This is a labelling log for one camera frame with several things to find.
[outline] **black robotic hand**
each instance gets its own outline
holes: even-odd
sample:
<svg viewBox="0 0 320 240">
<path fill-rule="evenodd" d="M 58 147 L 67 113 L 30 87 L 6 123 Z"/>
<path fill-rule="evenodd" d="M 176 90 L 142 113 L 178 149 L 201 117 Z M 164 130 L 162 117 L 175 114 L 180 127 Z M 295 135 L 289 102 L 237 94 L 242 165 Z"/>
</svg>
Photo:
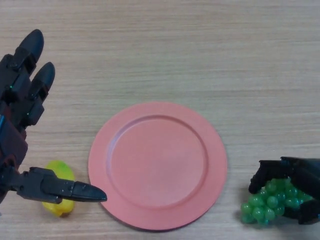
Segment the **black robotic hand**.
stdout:
<svg viewBox="0 0 320 240">
<path fill-rule="evenodd" d="M 285 207 L 284 217 L 297 219 L 298 223 L 313 224 L 320 218 L 320 159 L 281 157 L 281 160 L 261 160 L 260 167 L 250 181 L 249 192 L 256 194 L 271 179 L 287 179 L 313 199 L 298 209 Z"/>
<path fill-rule="evenodd" d="M 25 199 L 58 204 L 62 199 L 104 202 L 106 194 L 90 184 L 57 178 L 51 170 L 31 167 L 19 173 L 28 144 L 26 128 L 36 125 L 55 79 L 55 67 L 45 64 L 30 81 L 44 48 L 40 30 L 32 31 L 0 61 L 0 203 L 8 191 Z"/>
</svg>

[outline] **table surface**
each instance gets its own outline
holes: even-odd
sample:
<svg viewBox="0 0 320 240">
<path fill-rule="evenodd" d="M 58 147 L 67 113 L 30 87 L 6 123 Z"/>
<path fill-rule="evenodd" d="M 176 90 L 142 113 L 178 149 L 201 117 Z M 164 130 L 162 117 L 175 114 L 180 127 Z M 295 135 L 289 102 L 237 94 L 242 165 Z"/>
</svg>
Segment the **table surface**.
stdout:
<svg viewBox="0 0 320 240">
<path fill-rule="evenodd" d="M 1 0 L 0 55 L 38 28 L 39 66 L 56 68 L 21 170 L 61 159 L 87 182 L 91 144 L 111 116 L 169 101 L 215 126 L 228 178 L 209 212 L 166 233 L 123 226 L 98 203 L 77 203 L 59 219 L 10 192 L 0 239 L 320 239 L 317 224 L 282 219 L 258 229 L 238 217 L 259 160 L 320 157 L 319 13 L 316 0 Z"/>
</svg>

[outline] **pink plate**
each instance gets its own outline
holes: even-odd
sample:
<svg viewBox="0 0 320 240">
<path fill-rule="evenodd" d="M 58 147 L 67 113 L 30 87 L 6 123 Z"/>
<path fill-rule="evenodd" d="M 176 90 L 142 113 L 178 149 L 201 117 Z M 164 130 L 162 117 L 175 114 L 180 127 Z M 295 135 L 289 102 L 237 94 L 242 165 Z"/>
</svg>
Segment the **pink plate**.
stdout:
<svg viewBox="0 0 320 240">
<path fill-rule="evenodd" d="M 136 228 L 165 231 L 201 217 L 218 199 L 227 155 L 212 125 L 168 102 L 131 106 L 98 132 L 89 178 L 104 190 L 103 207 Z"/>
</svg>

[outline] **wood grain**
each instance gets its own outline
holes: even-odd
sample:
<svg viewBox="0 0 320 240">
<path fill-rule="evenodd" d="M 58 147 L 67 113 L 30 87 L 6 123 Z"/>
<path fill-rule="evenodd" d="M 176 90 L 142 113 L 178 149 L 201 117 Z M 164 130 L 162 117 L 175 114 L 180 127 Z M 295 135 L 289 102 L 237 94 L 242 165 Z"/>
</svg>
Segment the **wood grain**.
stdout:
<svg viewBox="0 0 320 240">
<path fill-rule="evenodd" d="M 170 101 L 216 127 L 228 180 L 207 214 L 167 233 L 132 230 L 99 204 L 79 203 L 58 219 L 10 193 L 0 239 L 320 239 L 317 224 L 257 229 L 238 219 L 258 160 L 320 157 L 319 13 L 317 0 L 1 0 L 0 56 L 39 28 L 39 66 L 56 67 L 21 170 L 62 159 L 88 181 L 89 150 L 105 121 L 135 103 Z"/>
</svg>

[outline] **grape bunch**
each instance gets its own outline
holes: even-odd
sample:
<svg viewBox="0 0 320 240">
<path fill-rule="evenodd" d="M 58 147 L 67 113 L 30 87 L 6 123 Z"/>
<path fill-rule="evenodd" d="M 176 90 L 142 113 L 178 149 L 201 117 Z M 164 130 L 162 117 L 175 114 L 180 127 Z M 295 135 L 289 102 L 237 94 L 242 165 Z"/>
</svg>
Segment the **grape bunch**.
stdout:
<svg viewBox="0 0 320 240">
<path fill-rule="evenodd" d="M 285 213 L 285 207 L 298 209 L 312 197 L 297 190 L 290 178 L 272 179 L 257 194 L 241 205 L 241 220 L 245 224 L 267 225 Z"/>
</svg>

